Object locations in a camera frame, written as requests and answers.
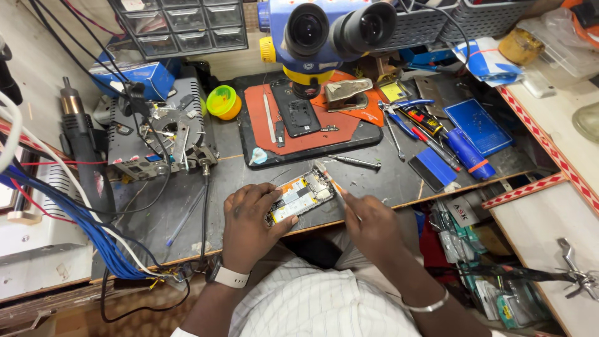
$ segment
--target striped shirt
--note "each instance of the striped shirt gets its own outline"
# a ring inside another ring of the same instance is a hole
[[[411,337],[420,333],[397,303],[356,279],[351,270],[321,270],[296,257],[266,276],[237,305],[229,336]],[[195,335],[177,328],[171,337]]]

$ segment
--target phone battery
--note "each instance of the phone battery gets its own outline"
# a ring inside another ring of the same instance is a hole
[[[314,193],[303,177],[286,183],[281,186],[281,189],[283,195],[275,201],[270,212],[275,223],[294,214],[302,213],[302,211],[318,204]]]

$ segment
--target white watch strap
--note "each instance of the white watch strap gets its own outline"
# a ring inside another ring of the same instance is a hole
[[[232,288],[243,288],[246,286],[247,279],[250,278],[250,274],[240,274],[233,270],[229,270],[223,266],[219,268],[218,273],[214,280],[218,283],[228,285]]]

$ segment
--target wrist watch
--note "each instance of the wrist watch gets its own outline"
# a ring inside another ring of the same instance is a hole
[[[218,282],[232,288],[243,288],[246,286],[251,274],[252,272],[240,274],[223,267],[223,258],[218,254],[214,258],[214,268],[206,272],[206,282]]]

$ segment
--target man's left hand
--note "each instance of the man's left hand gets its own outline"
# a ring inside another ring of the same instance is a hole
[[[262,257],[299,219],[292,216],[269,227],[264,216],[282,192],[271,183],[246,185],[225,200],[223,266],[249,274]]]

